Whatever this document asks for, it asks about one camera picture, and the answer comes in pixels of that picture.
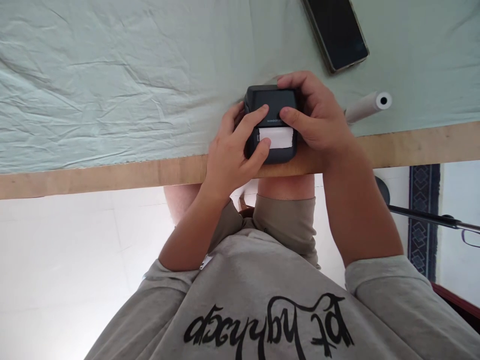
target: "white paper roll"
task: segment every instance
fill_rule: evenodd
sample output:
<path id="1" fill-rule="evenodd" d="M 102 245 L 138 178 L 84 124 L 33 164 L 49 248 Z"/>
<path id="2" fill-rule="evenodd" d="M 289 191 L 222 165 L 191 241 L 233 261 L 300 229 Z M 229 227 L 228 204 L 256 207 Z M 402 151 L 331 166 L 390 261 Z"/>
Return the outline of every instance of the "white paper roll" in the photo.
<path id="1" fill-rule="evenodd" d="M 294 129 L 291 127 L 261 127 L 260 141 L 265 138 L 271 140 L 270 149 L 291 148 L 294 137 Z"/>
<path id="2" fill-rule="evenodd" d="M 376 91 L 361 98 L 345 110 L 346 122 L 351 125 L 370 115 L 386 110 L 392 106 L 392 95 L 386 91 Z"/>

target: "patterned rug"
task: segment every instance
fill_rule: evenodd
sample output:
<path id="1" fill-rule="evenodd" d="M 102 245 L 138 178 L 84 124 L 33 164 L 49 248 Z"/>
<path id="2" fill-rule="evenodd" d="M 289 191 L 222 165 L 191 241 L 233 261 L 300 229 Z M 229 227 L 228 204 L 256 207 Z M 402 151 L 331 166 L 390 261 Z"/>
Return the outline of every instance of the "patterned rug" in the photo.
<path id="1" fill-rule="evenodd" d="M 439 214 L 440 164 L 410 166 L 409 207 Z M 408 259 L 431 282 L 437 265 L 437 225 L 408 219 Z"/>

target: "smartphone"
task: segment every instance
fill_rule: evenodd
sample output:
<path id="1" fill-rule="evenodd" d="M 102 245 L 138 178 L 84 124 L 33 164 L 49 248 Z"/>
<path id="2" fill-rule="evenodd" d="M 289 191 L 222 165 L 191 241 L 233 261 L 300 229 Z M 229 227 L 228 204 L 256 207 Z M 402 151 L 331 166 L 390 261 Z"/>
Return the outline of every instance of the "smartphone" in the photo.
<path id="1" fill-rule="evenodd" d="M 329 71 L 365 60 L 369 49 L 350 0 L 302 0 Z"/>

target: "forearm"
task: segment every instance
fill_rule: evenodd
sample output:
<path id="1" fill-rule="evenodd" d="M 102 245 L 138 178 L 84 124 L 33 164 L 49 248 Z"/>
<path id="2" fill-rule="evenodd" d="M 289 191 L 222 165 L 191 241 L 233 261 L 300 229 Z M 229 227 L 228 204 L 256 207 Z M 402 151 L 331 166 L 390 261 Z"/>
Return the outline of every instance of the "forearm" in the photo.
<path id="1" fill-rule="evenodd" d="M 215 198 L 200 188 L 197 197 L 175 227 L 158 257 L 171 271 L 198 270 L 207 254 L 212 235 L 228 199 Z"/>
<path id="2" fill-rule="evenodd" d="M 397 227 L 359 144 L 353 141 L 332 158 L 323 185 L 331 233 L 345 267 L 360 259 L 403 254 Z"/>

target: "hand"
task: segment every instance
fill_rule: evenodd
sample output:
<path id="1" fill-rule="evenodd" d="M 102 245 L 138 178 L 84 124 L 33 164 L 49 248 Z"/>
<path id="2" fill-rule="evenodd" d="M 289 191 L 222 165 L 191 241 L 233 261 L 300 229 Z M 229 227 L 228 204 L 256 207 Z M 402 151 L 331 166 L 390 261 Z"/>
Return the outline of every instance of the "hand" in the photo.
<path id="1" fill-rule="evenodd" d="M 310 71 L 292 72 L 277 80 L 280 89 L 299 89 L 304 97 L 304 113 L 284 107 L 280 118 L 298 130 L 313 149 L 333 154 L 355 143 L 344 111 L 334 94 Z"/>
<path id="2" fill-rule="evenodd" d="M 232 106 L 223 115 L 216 137 L 208 148 L 206 178 L 202 188 L 210 194 L 226 200 L 233 191 L 248 183 L 267 159 L 271 141 L 265 138 L 257 145 L 250 159 L 244 148 L 254 126 L 269 112 L 268 105 L 246 115 L 234 130 L 235 119 L 243 115 L 243 101 Z"/>

